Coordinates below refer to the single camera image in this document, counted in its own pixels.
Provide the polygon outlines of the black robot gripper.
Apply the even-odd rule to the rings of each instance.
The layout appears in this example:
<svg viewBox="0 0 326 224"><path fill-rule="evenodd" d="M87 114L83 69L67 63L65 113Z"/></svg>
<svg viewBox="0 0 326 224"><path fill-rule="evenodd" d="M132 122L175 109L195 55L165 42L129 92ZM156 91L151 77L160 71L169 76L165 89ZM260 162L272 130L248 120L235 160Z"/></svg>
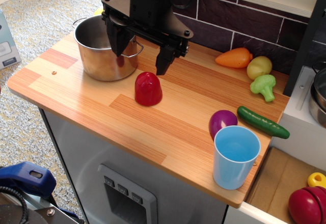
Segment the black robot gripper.
<svg viewBox="0 0 326 224"><path fill-rule="evenodd" d="M188 52L193 32L174 14L186 9L193 0L177 5L174 0L102 0L106 32L111 49L120 56L134 35L160 46L156 75L165 75L175 57Z"/></svg>

